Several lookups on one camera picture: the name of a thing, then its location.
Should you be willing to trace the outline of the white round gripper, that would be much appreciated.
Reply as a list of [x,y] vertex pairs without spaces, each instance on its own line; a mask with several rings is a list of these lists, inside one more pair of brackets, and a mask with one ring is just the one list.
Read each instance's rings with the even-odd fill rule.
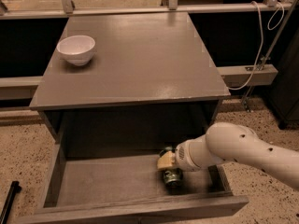
[[188,140],[180,143],[175,148],[175,154],[172,151],[165,152],[157,161],[157,169],[162,171],[178,167],[185,172],[199,171],[201,167],[192,159],[192,149],[194,144],[195,142],[193,140]]

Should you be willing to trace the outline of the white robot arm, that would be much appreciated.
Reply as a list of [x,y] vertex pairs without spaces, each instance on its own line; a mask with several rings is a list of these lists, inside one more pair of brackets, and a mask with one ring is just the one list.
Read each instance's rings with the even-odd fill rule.
[[228,161],[245,164],[299,190],[299,153],[266,143],[251,128],[227,122],[168,149],[157,161],[159,171],[197,172]]

